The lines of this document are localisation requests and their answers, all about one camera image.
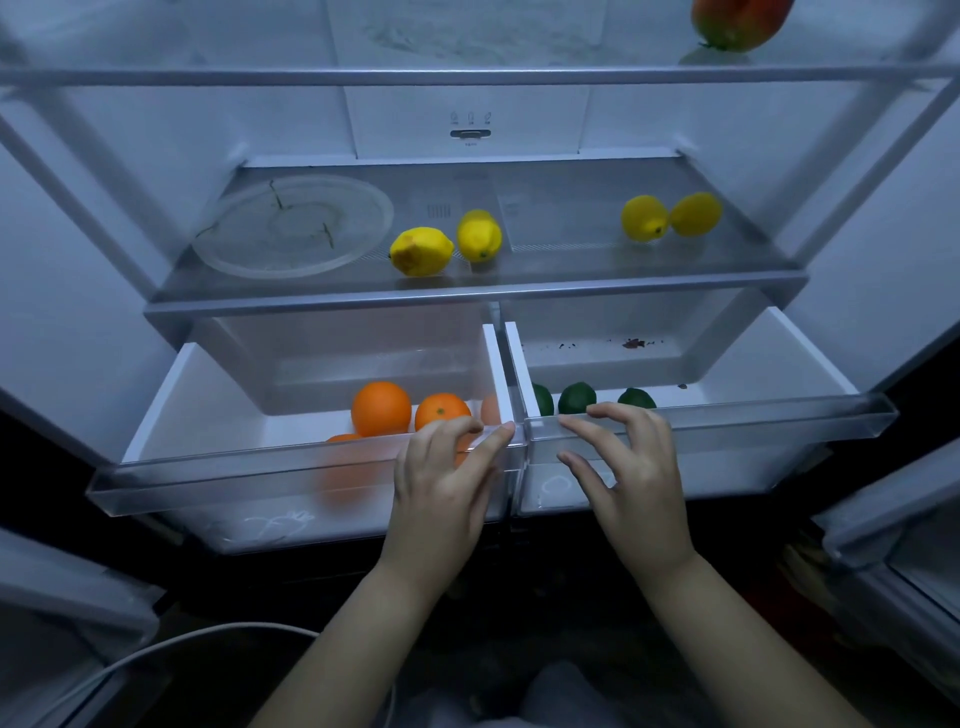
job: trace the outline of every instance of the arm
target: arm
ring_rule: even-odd
[[[724,718],[737,728],[869,728],[693,549],[670,425],[625,404],[594,404],[588,413],[627,426],[629,448],[603,427],[561,417],[600,453],[616,486],[608,489],[575,453],[562,452],[560,460]]]
[[[457,440],[483,426],[436,422],[396,459],[394,508],[383,553],[320,637],[267,700],[251,728],[366,728],[434,604],[480,537],[500,427],[454,465]]]

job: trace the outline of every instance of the green lime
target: green lime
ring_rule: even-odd
[[[642,389],[631,387],[617,400],[620,404],[632,404],[634,407],[643,407],[644,409],[657,409],[657,403],[654,398],[644,392]]]
[[[597,403],[597,393],[593,387],[583,381],[571,384],[560,395],[557,409],[562,415],[580,415],[587,411],[587,407]]]
[[[534,384],[534,394],[537,395],[537,407],[541,417],[553,417],[553,395],[542,384]]]

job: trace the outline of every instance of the crisper drawer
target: crisper drawer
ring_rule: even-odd
[[[613,483],[591,446],[556,417],[539,416],[534,382],[555,406],[577,381],[593,387],[598,401],[644,389],[673,426],[688,497],[765,491],[811,444],[876,437],[897,416],[882,395],[857,392],[754,290],[514,302],[503,315],[527,416],[519,514],[587,507],[557,461],[564,449]],[[626,440],[623,425],[601,424]]]
[[[393,461],[410,434],[352,432],[356,392],[386,379],[416,404],[452,392],[489,425],[514,418],[482,304],[210,319],[180,350],[122,463],[89,497],[114,516],[159,514],[221,553],[382,534]],[[522,467],[519,431],[489,519]]]

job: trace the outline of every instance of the clear round plate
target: clear round plate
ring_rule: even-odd
[[[288,279],[339,268],[375,248],[394,206],[367,182],[333,175],[271,180],[227,195],[193,242],[223,273]]]

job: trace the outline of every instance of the left hand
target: left hand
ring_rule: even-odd
[[[457,441],[483,430],[479,420],[430,423],[410,438],[394,465],[394,509],[377,568],[430,609],[464,567],[483,527],[496,456],[514,436],[502,425],[457,467]]]

